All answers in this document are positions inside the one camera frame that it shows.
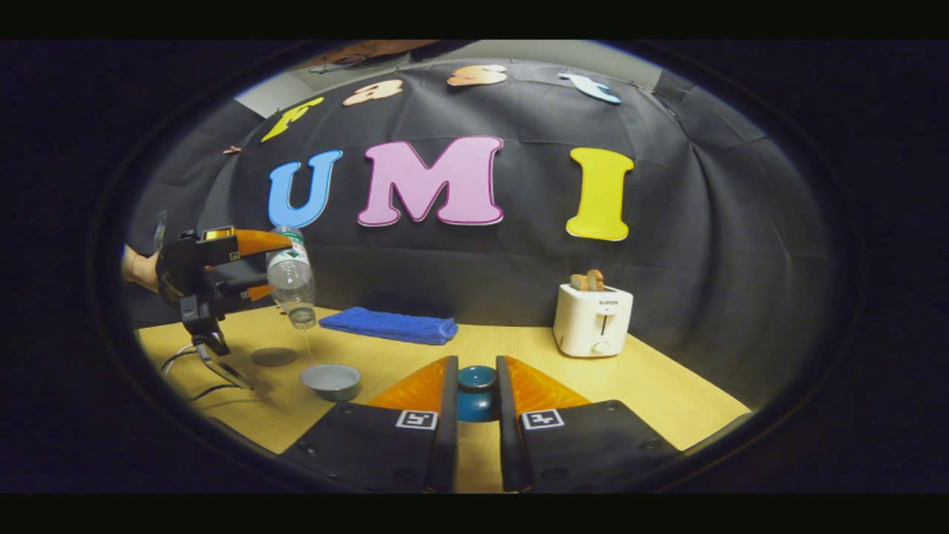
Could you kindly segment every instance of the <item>human hand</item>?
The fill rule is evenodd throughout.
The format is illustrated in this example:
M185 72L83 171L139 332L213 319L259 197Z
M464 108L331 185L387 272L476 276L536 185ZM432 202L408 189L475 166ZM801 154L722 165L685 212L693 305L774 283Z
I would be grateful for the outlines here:
M153 293L158 293L157 265L158 252L145 257L125 245L125 251L121 257L121 274L124 280L135 282Z

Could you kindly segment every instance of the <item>sticker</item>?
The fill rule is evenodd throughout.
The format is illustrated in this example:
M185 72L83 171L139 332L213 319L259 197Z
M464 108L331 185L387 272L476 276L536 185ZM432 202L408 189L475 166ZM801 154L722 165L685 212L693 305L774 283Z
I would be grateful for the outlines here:
M405 142L377 144L366 150L373 161L369 199L357 220L363 226L395 224L401 212L393 206L398 194L415 222L428 215L442 188L445 205L437 211L442 222L462 225L496 224L504 212L494 203L494 153L504 142L496 137L472 136L454 140L431 168Z
M309 267L309 256L307 256L307 249L303 244L303 237L295 232L280 232L279 234L290 240L290 248L273 255L267 263L267 270L269 271L277 263L288 259L305 263Z
M633 161L612 150L574 148L570 157L583 167L580 207L567 221L567 233L577 238L622 241L629 235L623 223L623 179Z
M309 199L299 208L290 207L290 187L300 163L286 163L273 169L270 172L270 197L267 201L270 222L274 226L303 228L319 218L329 201L329 178L333 172L333 163L342 156L342 150L327 150L309 159L307 164L312 169Z
M402 80L386 80L371 86L360 87L356 92L346 100L343 105L362 104L369 100L379 100L389 98L402 92Z
M501 65L471 65L452 72L449 86L489 86L508 79L506 68Z
M400 429L434 430L438 414L434 411L403 410L396 422Z
M528 411L521 414L524 430L553 429L563 427L564 420L557 410Z
M260 142L263 143L266 140L273 139L277 137L278 135L284 133L285 131L287 131L287 128L289 127L290 123L292 123L293 121L296 121L300 117L303 117L304 114L307 113L308 109L319 104L322 101L323 101L323 97L321 96L320 98L311 100L307 102L306 104L300 104L294 107L293 109L288 109L287 111L284 112L283 117L281 117L280 120L277 121L277 124L273 125L273 128L270 130L270 133L265 135L263 139L260 140Z
M586 76L582 76L580 74L569 74L566 72L561 72L560 77L567 78L568 80L573 82L574 86L576 86L578 89L580 89L581 92L583 92L584 94L588 96L591 96L593 98L598 98L604 102L609 102L611 104L619 104L620 102L622 102L620 100L620 97L614 96L605 92L609 90L608 86L605 86L604 84L601 84L599 82L594 82L593 80L590 80Z

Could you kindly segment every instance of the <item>toaster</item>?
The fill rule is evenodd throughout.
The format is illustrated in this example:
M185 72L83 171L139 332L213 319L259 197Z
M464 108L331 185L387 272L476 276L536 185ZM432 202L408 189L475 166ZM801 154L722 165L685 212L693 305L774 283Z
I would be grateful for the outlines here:
M615 356L623 350L633 295L604 286L603 291L577 291L560 286L553 337L564 354L576 357Z

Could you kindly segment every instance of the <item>plastic water bottle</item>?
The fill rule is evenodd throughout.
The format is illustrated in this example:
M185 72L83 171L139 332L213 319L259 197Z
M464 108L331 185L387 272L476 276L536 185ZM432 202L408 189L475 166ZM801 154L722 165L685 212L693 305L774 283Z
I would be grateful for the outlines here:
M316 283L303 244L303 235L292 226L280 226L272 232L288 237L293 248L267 254L270 294L287 312L290 324L295 328L313 328L316 326L316 313L313 310Z

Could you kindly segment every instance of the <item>bread slice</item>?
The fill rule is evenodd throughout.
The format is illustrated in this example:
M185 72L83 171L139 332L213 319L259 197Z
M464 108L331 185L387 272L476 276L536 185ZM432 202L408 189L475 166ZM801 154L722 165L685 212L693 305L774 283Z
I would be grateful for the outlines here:
M596 269L590 269L586 272L587 283L586 286L589 288L589 291L603 291L604 281L603 273Z
M573 286L573 289L586 291L586 288L589 287L587 284L587 277L583 275L570 275L570 285Z

